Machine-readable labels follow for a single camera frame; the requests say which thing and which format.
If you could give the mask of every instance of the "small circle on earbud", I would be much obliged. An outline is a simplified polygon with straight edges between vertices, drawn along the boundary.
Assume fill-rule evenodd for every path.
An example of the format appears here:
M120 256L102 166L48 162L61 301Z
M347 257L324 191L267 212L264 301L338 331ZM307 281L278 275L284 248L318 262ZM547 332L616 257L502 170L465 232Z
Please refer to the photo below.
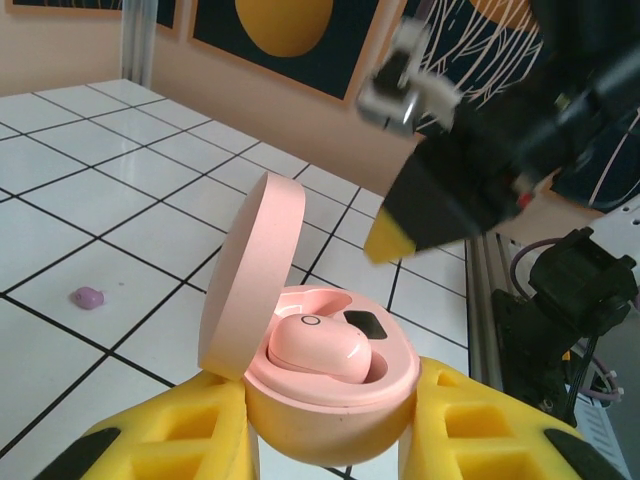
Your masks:
M320 319L318 317L314 317L313 315L305 315L300 320L302 323L307 325L320 325Z

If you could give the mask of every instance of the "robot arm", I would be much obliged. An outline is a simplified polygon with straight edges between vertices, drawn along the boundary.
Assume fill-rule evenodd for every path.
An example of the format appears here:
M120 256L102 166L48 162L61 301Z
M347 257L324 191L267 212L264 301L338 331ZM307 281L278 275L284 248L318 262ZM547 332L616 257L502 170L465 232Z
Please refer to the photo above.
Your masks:
M517 216L537 184L583 166L598 135L640 103L640 2L530 4L554 55L481 110L416 67L428 27L415 20L400 25L387 60L363 86L357 106L365 119L412 134L432 113L442 127L420 142L391 187L366 246L374 262Z

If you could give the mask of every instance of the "earbud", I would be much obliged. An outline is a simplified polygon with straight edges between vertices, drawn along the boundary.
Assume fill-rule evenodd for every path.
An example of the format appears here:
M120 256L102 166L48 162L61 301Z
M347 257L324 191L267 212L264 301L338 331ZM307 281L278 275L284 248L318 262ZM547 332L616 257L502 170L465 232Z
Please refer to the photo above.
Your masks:
M290 315L273 329L268 357L285 370L362 383L371 366L371 344L346 322L319 315Z

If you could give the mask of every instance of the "white tile floor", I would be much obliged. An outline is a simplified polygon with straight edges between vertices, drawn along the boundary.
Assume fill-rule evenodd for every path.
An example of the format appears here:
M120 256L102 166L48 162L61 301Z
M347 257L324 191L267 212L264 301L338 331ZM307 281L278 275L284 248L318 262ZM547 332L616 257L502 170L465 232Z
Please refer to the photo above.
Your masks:
M2 98L0 478L33 478L92 424L197 371L215 254L265 169L307 190L287 284L366 294L419 354L467 373L464 247L371 266L379 196L125 81ZM106 304L71 304L83 285ZM394 449L330 471L261 447L265 480L397 467Z

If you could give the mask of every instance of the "earbud charging case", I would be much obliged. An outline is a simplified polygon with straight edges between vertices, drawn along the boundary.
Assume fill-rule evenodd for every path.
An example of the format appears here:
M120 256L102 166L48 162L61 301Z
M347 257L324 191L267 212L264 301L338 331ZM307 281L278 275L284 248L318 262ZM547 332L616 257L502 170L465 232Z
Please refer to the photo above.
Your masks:
M244 381L249 422L276 450L309 464L351 465L384 452L411 422L420 361L375 302L338 288L284 288L304 204L302 186L275 174L265 174L247 196L209 286L199 364ZM363 384L269 362L273 328L296 313L357 319L373 351Z

